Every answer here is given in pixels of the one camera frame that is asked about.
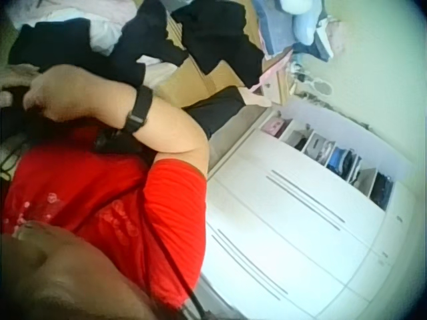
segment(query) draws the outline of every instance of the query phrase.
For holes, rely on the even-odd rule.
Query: white pillow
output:
[[[313,0],[280,0],[283,11],[291,15],[301,15],[312,7]]]

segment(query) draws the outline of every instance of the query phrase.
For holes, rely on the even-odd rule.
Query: finger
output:
[[[0,108],[12,106],[13,96],[10,92],[0,92]]]

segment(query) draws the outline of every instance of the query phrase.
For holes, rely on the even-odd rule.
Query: cabinet door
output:
[[[280,237],[343,283],[368,253],[367,246],[304,202],[297,189],[239,155],[215,179]]]
[[[221,245],[280,301],[289,299],[315,315],[342,289],[338,280],[280,237],[215,178],[208,183],[206,219]],[[217,265],[228,270],[220,261]]]
[[[412,214],[415,197],[401,183],[396,183],[387,208],[387,216],[381,226],[373,250],[393,264],[403,246]]]
[[[390,273],[391,266],[385,262],[385,258],[370,252],[348,287],[371,301]]]
[[[248,319],[312,319],[287,299],[276,297],[260,285],[235,260],[233,253],[218,241],[209,227],[201,272],[216,293]]]
[[[236,151],[306,194],[316,210],[371,246],[384,212],[359,190],[316,161],[261,131],[254,131]]]
[[[317,320],[354,320],[368,306],[367,300],[344,289],[335,300],[316,317]]]

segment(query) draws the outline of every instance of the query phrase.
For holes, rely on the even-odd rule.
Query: blue item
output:
[[[278,0],[252,0],[269,55],[277,55],[296,41],[292,15],[281,10]]]
[[[303,45],[312,45],[314,33],[322,12],[322,0],[313,0],[312,7],[301,15],[294,15],[292,28],[295,38]]]
[[[331,159],[329,160],[329,163],[326,167],[337,175],[341,176],[342,159],[346,156],[347,153],[348,150],[335,148],[334,152],[332,153]]]

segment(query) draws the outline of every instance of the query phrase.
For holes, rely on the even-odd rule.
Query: shelf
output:
[[[393,186],[394,182],[391,181],[390,178],[387,178],[387,176],[377,171],[369,190],[369,198],[385,211],[390,201]]]
[[[332,142],[332,150],[329,152],[329,155],[328,155],[328,157],[326,158],[326,160],[321,160],[321,161],[318,161],[318,163],[320,163],[321,165],[323,165],[324,167],[326,167],[326,165],[329,163],[329,160],[331,159],[331,157],[332,157],[332,154],[334,153],[334,150],[335,150],[335,148],[336,148],[336,142],[335,141],[330,141],[330,142]]]
[[[378,170],[376,168],[361,169],[359,178],[354,184],[354,187],[362,192],[365,196],[369,197],[372,192],[377,173]]]
[[[283,132],[283,135],[279,137],[279,140],[295,148],[298,146],[298,143],[301,143],[302,139],[306,139],[307,141],[305,142],[305,144],[302,147],[299,146],[301,147],[300,150],[302,150],[308,142],[308,139],[310,138],[312,132],[313,130],[310,129],[310,126],[306,123],[301,123],[296,120],[292,120],[292,122]]]
[[[365,160],[359,156],[357,150],[353,150],[351,149],[351,146],[347,145],[341,147],[335,141],[328,140],[318,131],[313,130],[309,123],[304,123],[303,121],[298,121],[296,119],[284,119],[280,112],[273,113],[270,118],[264,122],[264,125],[261,128],[262,131],[264,131],[268,121],[271,121],[273,118],[276,118],[278,121],[283,121],[283,123],[280,124],[280,128],[277,131],[272,131],[274,134],[268,132],[267,134],[273,135],[281,142],[286,143],[293,148],[298,146],[296,149],[300,150],[304,155],[325,168],[330,164],[336,149],[339,148],[345,151],[350,150],[352,152],[352,164],[347,176],[341,177],[341,175],[335,173],[335,171],[329,168],[327,169],[331,171],[331,174],[338,175],[345,181],[345,183],[351,184],[354,188],[365,195],[365,197],[369,198],[383,210],[386,210],[387,203],[384,204],[383,201],[379,201],[378,196],[376,200],[371,198],[372,190],[374,189],[374,185],[379,174],[378,169],[375,165],[365,162]],[[304,145],[301,143],[302,139],[306,139]],[[342,161],[342,157],[343,155],[341,155],[339,159],[334,159],[335,167],[342,165],[342,163],[340,163]],[[354,174],[357,174],[357,172],[355,172],[356,170],[358,171],[358,178],[352,183],[355,178]]]
[[[313,131],[302,152],[316,161],[326,142],[326,138]]]

